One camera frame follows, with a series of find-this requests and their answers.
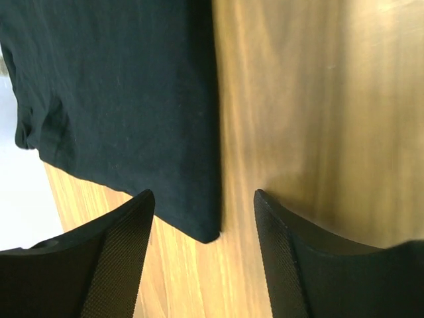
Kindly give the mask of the black t shirt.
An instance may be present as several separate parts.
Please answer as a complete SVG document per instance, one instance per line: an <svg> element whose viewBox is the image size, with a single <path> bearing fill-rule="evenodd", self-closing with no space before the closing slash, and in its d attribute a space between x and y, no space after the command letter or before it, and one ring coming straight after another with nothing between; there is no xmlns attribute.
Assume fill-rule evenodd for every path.
<svg viewBox="0 0 424 318"><path fill-rule="evenodd" d="M210 1L2 1L15 142L208 243L221 231Z"/></svg>

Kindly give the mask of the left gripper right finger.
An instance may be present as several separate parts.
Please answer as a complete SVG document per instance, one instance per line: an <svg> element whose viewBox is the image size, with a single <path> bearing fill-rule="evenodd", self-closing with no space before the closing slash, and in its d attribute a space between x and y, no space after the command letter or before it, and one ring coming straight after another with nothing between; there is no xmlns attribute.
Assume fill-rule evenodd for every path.
<svg viewBox="0 0 424 318"><path fill-rule="evenodd" d="M326 231L259 189L254 213L274 317L422 317L423 241L376 248Z"/></svg>

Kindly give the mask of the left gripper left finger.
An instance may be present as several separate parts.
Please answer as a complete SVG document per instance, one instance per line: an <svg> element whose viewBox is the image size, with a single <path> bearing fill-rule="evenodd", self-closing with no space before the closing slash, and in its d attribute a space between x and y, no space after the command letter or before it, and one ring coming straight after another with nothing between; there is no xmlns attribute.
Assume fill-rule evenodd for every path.
<svg viewBox="0 0 424 318"><path fill-rule="evenodd" d="M1 252L2 317L132 317L155 199L120 207L31 248Z"/></svg>

